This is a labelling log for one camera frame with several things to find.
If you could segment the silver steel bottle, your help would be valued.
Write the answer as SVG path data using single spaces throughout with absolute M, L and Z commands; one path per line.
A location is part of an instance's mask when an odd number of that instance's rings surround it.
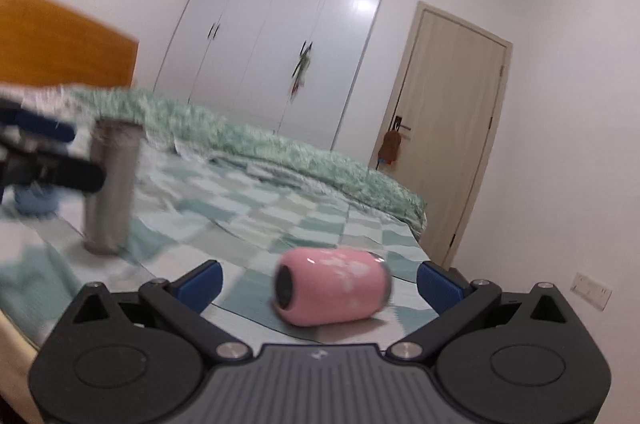
M 101 190 L 87 197 L 84 245 L 92 254 L 117 255 L 127 246 L 143 127 L 99 118 L 91 131 L 90 159 L 105 171 Z

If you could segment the pink cup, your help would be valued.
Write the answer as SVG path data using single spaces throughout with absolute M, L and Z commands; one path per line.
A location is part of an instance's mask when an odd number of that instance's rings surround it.
M 392 291 L 392 273 L 372 251 L 298 247 L 278 262 L 272 303 L 286 323 L 311 328 L 369 319 Z

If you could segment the orange wooden headboard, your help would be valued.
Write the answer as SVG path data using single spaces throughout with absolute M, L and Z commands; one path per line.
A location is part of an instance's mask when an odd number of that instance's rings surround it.
M 52 0 L 1 0 L 1 81 L 129 88 L 138 42 Z

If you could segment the checkered green bed blanket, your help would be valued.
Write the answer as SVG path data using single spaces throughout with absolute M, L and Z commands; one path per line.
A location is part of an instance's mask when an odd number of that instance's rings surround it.
M 25 218 L 1 206 L 1 309 L 40 344 L 82 285 L 130 292 L 156 277 L 175 280 L 219 261 L 224 286 L 205 317 L 252 347 L 266 343 L 390 346 L 435 318 L 416 292 L 424 251 L 396 218 L 278 167 L 143 147 L 128 245 L 96 256 L 82 243 L 84 199 L 64 192 L 53 217 Z M 272 308 L 280 256 L 291 248 L 352 247 L 381 256 L 393 274 L 387 306 L 352 323 L 296 328 Z

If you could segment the green floral duvet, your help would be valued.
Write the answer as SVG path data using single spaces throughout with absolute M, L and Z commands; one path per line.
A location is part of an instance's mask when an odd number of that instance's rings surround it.
M 427 227 L 424 199 L 385 173 L 341 153 L 239 124 L 206 107 L 161 98 L 143 89 L 72 84 L 64 93 L 79 116 L 134 121 L 164 151 L 239 157 L 286 169 L 405 222 L 417 236 Z

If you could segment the beige wooden door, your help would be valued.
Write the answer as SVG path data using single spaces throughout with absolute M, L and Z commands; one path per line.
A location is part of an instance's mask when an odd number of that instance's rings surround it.
M 454 260 L 480 191 L 509 76 L 512 44 L 425 2 L 416 7 L 378 132 L 400 130 L 397 162 L 380 170 L 424 199 L 419 242 L 442 268 Z

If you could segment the white wardrobe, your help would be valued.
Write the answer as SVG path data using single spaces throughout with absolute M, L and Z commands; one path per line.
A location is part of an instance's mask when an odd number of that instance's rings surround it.
M 154 90 L 329 150 L 381 0 L 189 0 Z M 303 87 L 292 72 L 312 42 Z

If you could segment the hanging wardrobe ornament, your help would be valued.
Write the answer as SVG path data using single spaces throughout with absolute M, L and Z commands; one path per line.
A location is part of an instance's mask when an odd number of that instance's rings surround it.
M 310 65 L 311 60 L 311 50 L 314 44 L 304 43 L 302 50 L 299 52 L 298 61 L 294 70 L 292 72 L 292 86 L 290 91 L 290 98 L 294 100 L 296 94 L 299 92 L 299 89 L 303 87 L 305 81 L 305 74 Z

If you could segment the white wall socket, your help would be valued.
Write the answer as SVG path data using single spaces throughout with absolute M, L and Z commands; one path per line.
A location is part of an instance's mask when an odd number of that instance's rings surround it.
M 580 272 L 576 273 L 570 290 L 599 311 L 608 306 L 613 293 L 611 288 Z

